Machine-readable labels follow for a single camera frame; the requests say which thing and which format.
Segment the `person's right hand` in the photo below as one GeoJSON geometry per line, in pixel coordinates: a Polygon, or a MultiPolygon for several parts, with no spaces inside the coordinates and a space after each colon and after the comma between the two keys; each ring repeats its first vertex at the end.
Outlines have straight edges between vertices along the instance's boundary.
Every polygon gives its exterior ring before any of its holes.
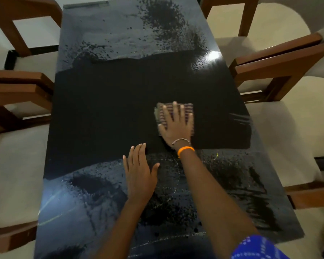
{"type": "Polygon", "coordinates": [[[167,108],[163,105],[165,120],[168,124],[168,140],[165,143],[176,152],[182,147],[191,147],[191,137],[194,129],[188,129],[184,119],[184,107],[181,105],[181,117],[179,122],[174,122],[167,108]]]}

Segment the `blue patterned sleeve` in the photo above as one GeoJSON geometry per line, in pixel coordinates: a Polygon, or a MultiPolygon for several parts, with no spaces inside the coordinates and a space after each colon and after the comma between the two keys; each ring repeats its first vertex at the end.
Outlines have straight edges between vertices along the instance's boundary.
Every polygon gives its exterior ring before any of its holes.
{"type": "Polygon", "coordinates": [[[231,254],[230,259],[290,259],[280,249],[261,235],[243,239],[231,254]]]}

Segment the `person's left hand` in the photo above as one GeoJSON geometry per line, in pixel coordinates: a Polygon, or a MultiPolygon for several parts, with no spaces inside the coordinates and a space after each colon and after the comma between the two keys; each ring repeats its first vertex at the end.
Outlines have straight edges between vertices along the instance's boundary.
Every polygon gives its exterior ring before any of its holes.
{"type": "Polygon", "coordinates": [[[132,146],[127,156],[129,163],[129,172],[125,173],[126,184],[128,189],[128,199],[148,199],[150,200],[157,184],[153,184],[151,180],[151,169],[146,158],[146,143],[141,144],[139,151],[140,165],[136,169],[133,168],[133,150],[132,146]]]}

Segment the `person's left forearm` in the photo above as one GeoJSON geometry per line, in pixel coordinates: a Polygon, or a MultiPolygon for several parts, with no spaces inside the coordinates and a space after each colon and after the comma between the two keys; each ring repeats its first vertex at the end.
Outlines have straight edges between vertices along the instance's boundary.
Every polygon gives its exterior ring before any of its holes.
{"type": "Polygon", "coordinates": [[[133,198],[126,201],[114,227],[94,259],[127,259],[135,229],[148,201],[133,198]]]}

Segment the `striped cleaning cloth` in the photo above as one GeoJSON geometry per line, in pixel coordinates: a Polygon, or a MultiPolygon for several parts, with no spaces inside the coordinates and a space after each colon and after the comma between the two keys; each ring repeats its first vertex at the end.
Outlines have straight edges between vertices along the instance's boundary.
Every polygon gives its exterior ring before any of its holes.
{"type": "MultiPolygon", "coordinates": [[[[167,130],[168,124],[165,120],[163,105],[166,106],[171,118],[173,119],[173,103],[165,103],[165,104],[157,103],[156,107],[154,108],[154,115],[155,115],[157,125],[161,124],[167,130]]],[[[183,105],[183,108],[184,108],[184,120],[185,120],[185,123],[187,124],[188,120],[189,120],[189,114],[194,113],[194,105],[192,103],[178,104],[179,117],[181,117],[181,110],[180,110],[181,105],[183,105]]]]}

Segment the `person's right forearm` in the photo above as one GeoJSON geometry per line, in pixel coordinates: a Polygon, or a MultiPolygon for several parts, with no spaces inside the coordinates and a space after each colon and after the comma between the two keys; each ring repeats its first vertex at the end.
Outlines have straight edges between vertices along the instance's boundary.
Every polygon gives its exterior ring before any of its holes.
{"type": "Polygon", "coordinates": [[[251,218],[226,193],[192,147],[177,151],[187,183],[214,253],[230,259],[239,243],[259,232],[251,218]]]}

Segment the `wooden chair with cream cushion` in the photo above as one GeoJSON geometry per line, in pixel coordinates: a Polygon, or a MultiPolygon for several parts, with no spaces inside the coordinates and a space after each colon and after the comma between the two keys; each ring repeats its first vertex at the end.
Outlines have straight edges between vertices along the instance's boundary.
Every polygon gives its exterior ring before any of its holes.
{"type": "Polygon", "coordinates": [[[0,259],[33,259],[49,121],[0,133],[0,259]]]}
{"type": "Polygon", "coordinates": [[[323,57],[320,40],[293,40],[237,57],[229,66],[238,88],[245,81],[272,79],[241,97],[294,209],[324,207],[324,174],[282,99],[323,57]]]}
{"type": "MultiPolygon", "coordinates": [[[[210,5],[206,21],[229,66],[245,56],[309,34],[324,43],[324,0],[259,0],[246,36],[239,36],[245,3],[210,5]]],[[[324,78],[324,57],[306,76],[324,78]]]]}
{"type": "Polygon", "coordinates": [[[22,83],[22,81],[32,81],[35,78],[36,84],[52,94],[54,84],[44,74],[13,72],[18,57],[36,56],[58,51],[59,45],[28,48],[14,24],[14,21],[17,20],[39,17],[51,17],[61,27],[62,9],[55,0],[0,0],[0,29],[14,47],[14,50],[9,51],[6,56],[8,68],[0,70],[0,83],[4,81],[22,83]]]}

